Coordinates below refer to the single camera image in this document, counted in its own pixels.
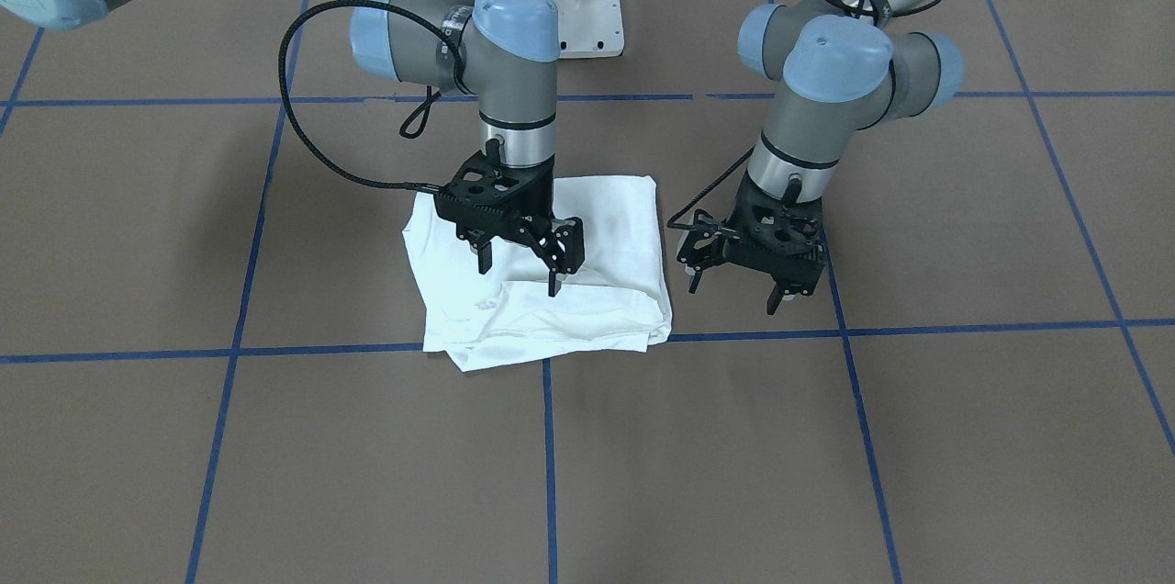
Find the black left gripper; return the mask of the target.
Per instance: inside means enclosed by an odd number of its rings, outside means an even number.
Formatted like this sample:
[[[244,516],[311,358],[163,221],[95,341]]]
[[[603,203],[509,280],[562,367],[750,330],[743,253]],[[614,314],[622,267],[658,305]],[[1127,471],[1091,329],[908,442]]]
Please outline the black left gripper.
[[[685,235],[676,259],[689,273],[689,294],[696,294],[710,267],[734,264],[767,274],[767,315],[776,316],[786,298],[813,295],[827,253],[819,231],[822,201],[799,203],[801,183],[788,181],[784,199],[759,189],[746,175],[727,219],[696,210],[691,223],[676,224]]]

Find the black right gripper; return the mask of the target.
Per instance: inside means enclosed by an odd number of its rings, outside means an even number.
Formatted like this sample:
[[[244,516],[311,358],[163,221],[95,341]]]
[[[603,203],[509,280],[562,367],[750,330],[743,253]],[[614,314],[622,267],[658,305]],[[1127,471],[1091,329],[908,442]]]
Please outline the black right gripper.
[[[560,291],[563,275],[575,274],[585,261],[583,220],[553,215],[553,157],[508,167],[475,153],[434,202],[437,216],[451,221],[457,239],[474,249],[481,275],[494,266],[495,239],[524,246],[543,261],[549,297]]]

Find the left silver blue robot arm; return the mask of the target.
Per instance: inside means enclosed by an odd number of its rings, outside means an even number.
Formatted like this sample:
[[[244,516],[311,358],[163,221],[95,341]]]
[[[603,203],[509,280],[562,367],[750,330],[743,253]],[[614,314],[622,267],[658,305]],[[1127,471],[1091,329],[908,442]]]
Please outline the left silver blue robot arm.
[[[944,106],[964,81],[948,36],[886,31],[940,1],[804,0],[750,12],[740,61],[778,89],[756,145],[733,165],[741,177],[730,215],[717,219],[692,199],[669,219],[682,231],[676,259],[691,294],[705,271],[726,264],[768,275],[768,315],[813,294],[828,263],[822,195],[850,140]]]

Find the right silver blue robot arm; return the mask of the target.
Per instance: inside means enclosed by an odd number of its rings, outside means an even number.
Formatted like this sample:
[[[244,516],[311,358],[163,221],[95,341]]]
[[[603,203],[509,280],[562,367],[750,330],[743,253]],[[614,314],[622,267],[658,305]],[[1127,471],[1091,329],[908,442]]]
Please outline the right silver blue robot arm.
[[[99,22],[134,0],[4,0],[4,8],[46,31]],[[313,16],[352,11],[352,58],[369,73],[425,87],[422,107],[400,128],[417,137],[431,106],[444,95],[474,95],[481,149],[446,184],[408,184],[435,199],[458,240],[492,266],[494,240],[532,250],[546,267],[548,291],[585,259],[580,219],[553,214],[555,103],[560,56],[558,12],[551,0],[325,0],[289,25],[278,49],[278,90],[291,129],[313,140],[291,107],[288,54]]]

